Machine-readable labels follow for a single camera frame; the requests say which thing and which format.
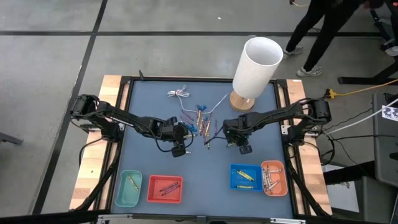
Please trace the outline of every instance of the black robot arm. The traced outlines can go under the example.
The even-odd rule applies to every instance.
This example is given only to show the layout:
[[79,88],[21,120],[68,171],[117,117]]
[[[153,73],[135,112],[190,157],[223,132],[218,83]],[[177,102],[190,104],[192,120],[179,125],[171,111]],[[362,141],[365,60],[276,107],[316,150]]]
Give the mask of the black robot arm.
[[119,142],[122,140],[121,129],[125,124],[134,128],[137,133],[155,140],[168,141],[174,144],[169,150],[174,157],[186,153],[184,136],[188,134],[188,128],[178,123],[176,117],[162,120],[153,117],[140,117],[115,108],[105,101],[100,101],[97,96],[80,95],[75,100],[70,114],[72,119],[86,119],[101,130],[105,140]]
[[236,119],[227,119],[223,123],[223,132],[229,145],[239,147],[241,154],[252,152],[248,137],[265,125],[286,119],[300,118],[298,125],[287,130],[287,142],[294,146],[302,145],[305,133],[316,125],[324,125],[331,121],[328,102],[318,99],[298,101],[290,106],[265,113],[251,112],[240,115]]

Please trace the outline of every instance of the white cord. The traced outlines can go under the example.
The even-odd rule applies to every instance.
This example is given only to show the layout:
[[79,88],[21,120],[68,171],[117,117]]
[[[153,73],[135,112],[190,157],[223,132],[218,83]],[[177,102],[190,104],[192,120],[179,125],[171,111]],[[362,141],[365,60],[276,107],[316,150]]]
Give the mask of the white cord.
[[[387,106],[391,106],[391,105],[393,105],[393,104],[394,104],[395,102],[397,102],[397,101],[398,101],[398,99],[394,100],[393,102],[391,102],[391,103],[388,104]],[[351,127],[351,126],[354,126],[355,124],[359,124],[360,122],[365,121],[365,120],[367,120],[367,119],[373,117],[374,115],[380,113],[382,110],[383,110],[383,108],[381,108],[381,109],[378,110],[377,112],[375,112],[375,113],[373,113],[373,114],[371,114],[371,115],[365,117],[364,119],[362,119],[362,120],[360,120],[360,121],[357,121],[357,122],[355,122],[355,123],[353,123],[353,124],[349,124],[349,125],[347,125],[347,126],[344,126],[344,127],[342,127],[342,128],[336,129],[336,130],[334,130],[334,131],[330,131],[330,132],[329,132],[328,134],[326,134],[326,135],[333,134],[333,133],[335,133],[335,132],[338,132],[338,131],[341,131],[341,130],[343,130],[343,129],[349,128],[349,127]]]
[[[194,111],[194,110],[187,110],[187,109],[185,109],[185,108],[182,106],[181,97],[188,97],[188,96],[189,96],[189,93],[184,92],[184,90],[185,90],[186,88],[187,88],[187,85],[184,84],[184,85],[182,86],[182,89],[181,89],[181,90],[176,90],[176,91],[173,91],[173,90],[172,90],[172,91],[167,92],[167,96],[168,96],[168,97],[177,96],[177,97],[180,99],[181,108],[182,108],[183,110],[196,113],[197,111]],[[220,105],[221,102],[224,101],[224,99],[226,98],[226,96],[228,96],[228,94],[229,94],[229,93],[225,94],[225,96],[216,104],[216,106],[213,107],[213,109],[211,109],[211,111],[209,111],[209,112],[202,112],[202,114],[210,114],[210,113],[212,113],[212,112],[214,111],[214,109],[216,109],[216,107],[217,107],[218,105]]]

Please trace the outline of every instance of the wooden platform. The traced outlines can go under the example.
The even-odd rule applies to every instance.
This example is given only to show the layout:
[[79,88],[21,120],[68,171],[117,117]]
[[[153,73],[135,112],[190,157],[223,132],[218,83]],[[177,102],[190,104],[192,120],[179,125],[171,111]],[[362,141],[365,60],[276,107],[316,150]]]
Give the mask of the wooden platform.
[[[119,86],[121,81],[120,75],[105,75],[101,90],[99,92],[99,98],[103,101],[107,101],[111,105],[116,104],[116,98],[119,92]],[[126,104],[128,85],[124,86],[123,96],[121,100],[121,109],[124,109]],[[305,98],[304,88],[301,80],[287,80],[287,89],[289,92],[290,102],[294,103],[299,99]],[[283,89],[279,88],[279,94],[281,100],[281,105],[285,106],[284,92]],[[89,133],[87,142],[93,141],[101,137],[100,132]],[[310,142],[316,145],[313,138],[305,138],[306,142]],[[83,154],[83,159],[81,162],[80,170],[76,180],[75,189],[72,195],[72,201],[70,203],[70,208],[76,208],[79,206],[84,199],[90,194],[94,189],[95,185],[98,183],[101,166],[104,160],[106,141],[99,141],[95,144],[88,146]],[[114,154],[117,144],[112,145],[111,155]],[[310,145],[300,146],[300,156],[301,163],[303,167],[303,173],[305,178],[305,185],[315,198],[315,200],[322,206],[324,211],[331,214],[331,207],[329,203],[329,197],[326,191],[325,180],[323,179],[322,167],[319,160],[318,151],[316,148]],[[105,185],[102,197],[100,201],[100,208],[105,208],[105,201],[108,196],[109,181]],[[299,214],[304,214],[303,201],[299,188],[295,184],[295,192],[297,199],[297,207]]]

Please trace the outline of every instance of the white sneaker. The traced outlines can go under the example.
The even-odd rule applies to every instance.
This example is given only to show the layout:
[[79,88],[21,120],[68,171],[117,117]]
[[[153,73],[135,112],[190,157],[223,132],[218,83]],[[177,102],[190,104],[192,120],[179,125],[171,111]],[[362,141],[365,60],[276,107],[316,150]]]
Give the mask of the white sneaker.
[[303,77],[315,77],[322,75],[323,73],[323,67],[321,66],[314,66],[311,71],[306,71],[303,67],[300,68],[299,71],[297,71],[296,76],[303,78]]
[[284,49],[284,58],[288,58],[290,56],[294,55],[299,55],[303,53],[304,47],[297,45],[296,48],[292,52],[288,52],[286,49]]
[[398,47],[391,47],[384,51],[388,56],[395,57],[398,56]]

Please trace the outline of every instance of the wooden plank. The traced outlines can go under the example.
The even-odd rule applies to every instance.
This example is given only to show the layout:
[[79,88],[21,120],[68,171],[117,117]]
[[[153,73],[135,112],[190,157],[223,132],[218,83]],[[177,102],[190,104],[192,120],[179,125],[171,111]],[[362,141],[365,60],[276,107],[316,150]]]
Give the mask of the wooden plank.
[[[290,103],[294,103],[302,98],[305,98],[304,87],[301,80],[286,80],[287,81],[287,91],[289,93]],[[281,105],[285,106],[283,91],[279,88],[279,93],[281,96]],[[294,123],[298,124],[299,119],[294,119]],[[310,142],[317,145],[314,138],[306,137],[304,139],[306,142]],[[321,162],[319,160],[318,151],[315,147],[305,144],[299,147],[300,158],[303,168],[303,174],[305,179],[305,185],[311,192],[314,199],[321,205],[322,209],[329,214],[332,214],[328,192],[326,189],[325,180],[323,178],[323,172],[321,167]],[[293,156],[292,148],[289,150],[290,155]],[[295,184],[295,192],[297,199],[298,212],[304,214],[303,202],[300,193],[300,189]]]
[[[114,106],[116,104],[116,98],[118,97],[120,80],[120,75],[105,75],[98,95],[100,100],[107,101]],[[89,133],[87,142],[94,141],[100,137],[101,133],[99,131]],[[81,205],[98,183],[106,144],[107,141],[98,141],[86,147],[77,175],[75,190],[73,191],[72,200],[70,202],[70,209]]]

